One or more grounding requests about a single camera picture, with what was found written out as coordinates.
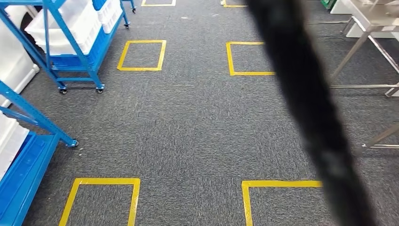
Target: green object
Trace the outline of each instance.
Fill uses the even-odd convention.
[[[321,0],[321,3],[327,9],[332,9],[337,0]]]

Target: blue plastic tray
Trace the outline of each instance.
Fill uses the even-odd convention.
[[[104,33],[103,28],[101,27],[98,32],[97,38],[91,47],[89,54],[85,55],[88,63],[90,65],[94,65],[96,59],[101,55],[101,46],[104,44],[106,38],[106,34]],[[78,55],[73,54],[63,54],[58,56],[50,56],[50,60],[53,62],[55,66],[82,66],[82,62],[80,61]]]
[[[107,0],[93,0],[93,6],[95,10],[100,10]]]
[[[30,132],[26,137],[19,155],[0,181],[0,219],[45,146],[46,143],[37,139],[34,133]]]

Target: blue metal cart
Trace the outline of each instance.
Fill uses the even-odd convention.
[[[125,9],[120,0],[120,6],[122,7],[122,15],[115,24],[112,32],[106,34],[105,40],[101,45],[99,45],[99,54],[94,60],[94,63],[90,64],[87,57],[83,54],[82,50],[79,48],[76,40],[73,38],[71,31],[68,29],[65,21],[62,19],[61,14],[58,12],[58,8],[62,6],[65,0],[0,0],[0,18],[10,29],[10,31],[22,42],[25,49],[31,54],[31,56],[38,62],[38,64],[46,71],[49,77],[57,84],[59,92],[62,94],[67,93],[67,85],[65,82],[94,82],[96,85],[96,92],[102,93],[104,90],[104,84],[101,83],[97,76],[98,69],[105,57],[106,52],[111,44],[111,41],[116,33],[116,28],[118,27],[120,20],[124,18],[126,28],[129,28],[130,22],[125,13]],[[66,38],[71,43],[73,49],[77,53],[81,65],[74,66],[55,66],[51,65],[50,56],[46,54],[46,59],[43,59],[41,54],[36,50],[36,48],[29,42],[29,40],[23,35],[23,33],[12,23],[12,21],[7,16],[4,8],[8,5],[32,5],[32,6],[42,6],[44,14],[44,27],[46,36],[46,52],[49,53],[48,44],[48,13],[47,9],[53,15],[55,21],[58,23],[61,30],[64,32]],[[90,77],[73,77],[73,78],[62,78],[57,72],[87,72]]]
[[[79,143],[2,81],[0,94],[27,114],[0,107],[5,115],[37,125],[50,133],[37,135],[29,132],[19,154],[0,180],[0,225],[20,226],[59,141],[69,147]]]

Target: yellow floor marking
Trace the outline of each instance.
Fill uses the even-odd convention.
[[[230,75],[274,75],[274,72],[236,72],[233,66],[233,56],[231,54],[231,45],[263,45],[262,41],[228,41],[226,42],[227,62],[229,64]]]
[[[68,200],[66,201],[59,226],[66,226],[66,222],[68,221],[68,217],[71,212],[76,193],[78,192],[79,185],[133,185],[128,226],[135,225],[138,195],[140,191],[139,178],[76,178],[72,185],[71,192],[69,193]]]
[[[141,6],[176,6],[176,0],[172,0],[171,4],[149,4],[149,5],[145,3],[146,1],[147,0],[143,0]]]
[[[125,61],[126,54],[128,53],[129,45],[132,43],[162,43],[160,58],[158,60],[157,67],[123,67],[123,62]],[[120,56],[118,63],[118,70],[120,71],[160,71],[162,70],[163,58],[165,56],[166,40],[130,40],[127,41],[125,47],[123,48],[122,55]]]
[[[246,226],[253,226],[251,200],[249,197],[250,187],[321,187],[321,181],[281,181],[281,180],[247,180],[242,181],[242,200],[244,202],[244,214]]]
[[[248,7],[247,5],[227,5],[226,0],[222,0],[223,7],[226,8],[241,8],[241,7]]]

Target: metal table leg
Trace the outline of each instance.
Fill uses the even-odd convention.
[[[370,39],[370,41],[377,47],[378,51],[381,52],[381,54],[385,57],[385,59],[391,64],[391,66],[395,69],[397,73],[399,73],[399,66],[398,64],[393,60],[393,58],[388,54],[388,52],[381,46],[379,42],[375,38],[371,36],[371,32],[374,31],[374,28],[370,26],[368,30],[366,30],[362,24],[359,22],[358,19],[356,19],[354,16],[352,16],[352,19],[357,23],[357,25],[361,28],[363,31],[362,36],[358,39],[358,41],[355,43],[355,45],[352,47],[352,49],[349,51],[349,53],[346,55],[346,57],[343,59],[343,61],[339,64],[338,68],[335,70],[335,72],[331,75],[331,81],[333,81],[338,74],[342,71],[343,67],[348,63],[350,58],[353,56],[353,54],[361,47],[361,45],[367,40]],[[388,92],[385,93],[387,97],[391,97],[394,93],[396,93],[399,90],[399,83],[395,85],[387,85],[387,84],[380,84],[380,85],[331,85],[331,88],[334,89],[371,89],[371,88],[391,88]]]
[[[391,128],[387,129],[386,131],[378,134],[377,136],[373,137],[370,141],[363,144],[363,147],[366,148],[380,148],[380,149],[399,149],[399,145],[381,145],[378,144],[380,141],[384,140],[385,138],[399,132],[399,123],[395,124]]]
[[[355,45],[352,47],[352,49],[349,51],[349,53],[345,56],[345,58],[339,64],[338,68],[331,75],[331,77],[330,77],[331,80],[335,79],[337,77],[337,75],[342,71],[343,67],[345,67],[345,65],[348,63],[348,61],[352,58],[353,54],[355,54],[356,51],[358,51],[358,49],[367,40],[371,31],[372,31],[372,29],[369,29],[368,31],[363,32],[362,36],[358,39],[358,41],[355,43]]]

